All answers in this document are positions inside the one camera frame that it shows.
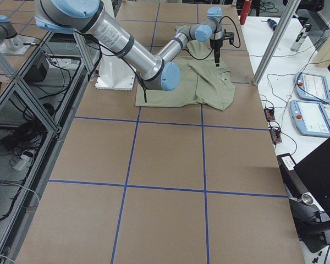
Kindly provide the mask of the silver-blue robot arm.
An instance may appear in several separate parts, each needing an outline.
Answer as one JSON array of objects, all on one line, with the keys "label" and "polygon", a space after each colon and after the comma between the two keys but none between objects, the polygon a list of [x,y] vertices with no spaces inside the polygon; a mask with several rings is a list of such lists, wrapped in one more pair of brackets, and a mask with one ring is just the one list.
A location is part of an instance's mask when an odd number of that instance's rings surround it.
[{"label": "silver-blue robot arm", "polygon": [[224,33],[221,19],[223,18],[220,7],[211,7],[207,11],[207,18],[200,24],[182,26],[176,35],[157,53],[165,62],[174,59],[190,41],[210,41],[214,52],[216,66],[220,65],[220,49],[223,46]]},{"label": "silver-blue robot arm", "polygon": [[180,83],[176,63],[154,55],[124,30],[102,1],[35,1],[36,25],[63,34],[89,34],[116,57],[136,69],[140,85],[148,90],[172,91]]}]

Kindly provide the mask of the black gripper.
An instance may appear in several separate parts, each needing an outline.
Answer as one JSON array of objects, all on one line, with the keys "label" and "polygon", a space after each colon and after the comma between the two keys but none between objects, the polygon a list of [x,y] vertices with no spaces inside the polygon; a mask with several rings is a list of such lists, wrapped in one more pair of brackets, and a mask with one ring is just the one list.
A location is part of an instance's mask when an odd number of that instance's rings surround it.
[{"label": "black gripper", "polygon": [[210,47],[214,51],[214,62],[216,67],[220,66],[220,49],[223,46],[223,39],[210,39]]}]

